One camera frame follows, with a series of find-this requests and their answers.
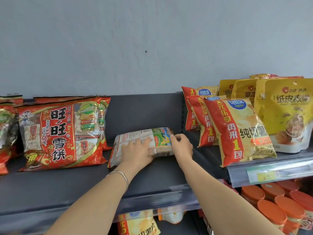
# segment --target silver bracelet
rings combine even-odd
[[[112,173],[115,173],[115,172],[117,172],[117,173],[121,174],[121,175],[125,178],[125,180],[126,180],[126,184],[127,184],[127,187],[126,187],[126,190],[125,190],[125,192],[126,192],[126,191],[127,191],[127,189],[128,189],[128,185],[129,185],[129,183],[128,183],[128,180],[127,180],[127,178],[126,178],[126,176],[125,176],[125,174],[124,174],[123,172],[121,172],[121,171],[112,171],[112,172],[110,172],[109,174],[107,174],[107,175],[106,175],[106,177],[107,177],[108,175],[112,174]]]

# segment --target orange lid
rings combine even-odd
[[[241,193],[254,201],[264,200],[265,197],[264,191],[258,186],[243,186]]]
[[[285,195],[285,191],[279,185],[274,182],[261,184],[261,188],[264,190],[266,194],[269,194],[271,197],[283,196]]]
[[[276,225],[284,225],[287,221],[285,212],[270,201],[260,200],[258,209],[269,221]]]
[[[280,207],[288,217],[302,219],[304,217],[304,209],[296,201],[284,197],[276,196],[275,203]]]
[[[276,184],[280,185],[285,191],[290,192],[292,190],[298,190],[299,187],[294,181],[291,180],[281,180],[277,181]]]
[[[305,210],[313,212],[313,197],[306,193],[294,190],[290,192],[290,197],[298,202]]]

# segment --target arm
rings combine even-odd
[[[152,162],[148,157],[151,138],[143,144],[137,139],[122,146],[122,162],[115,169],[121,171],[130,183],[134,176]],[[115,216],[127,183],[119,173],[112,173],[77,200],[53,224],[45,235],[85,235],[107,234]]]
[[[177,162],[216,234],[282,235],[240,195],[217,181],[192,160],[193,146],[183,134],[171,137]]]

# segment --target person's left hand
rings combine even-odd
[[[122,162],[121,164],[128,165],[135,170],[137,174],[141,169],[153,161],[153,156],[148,156],[148,148],[151,138],[147,137],[143,143],[141,139],[136,139],[129,142],[127,145],[122,145]]]

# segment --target price tag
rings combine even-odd
[[[275,167],[251,167],[247,168],[247,174],[250,183],[264,183],[280,178],[279,171],[276,171]]]

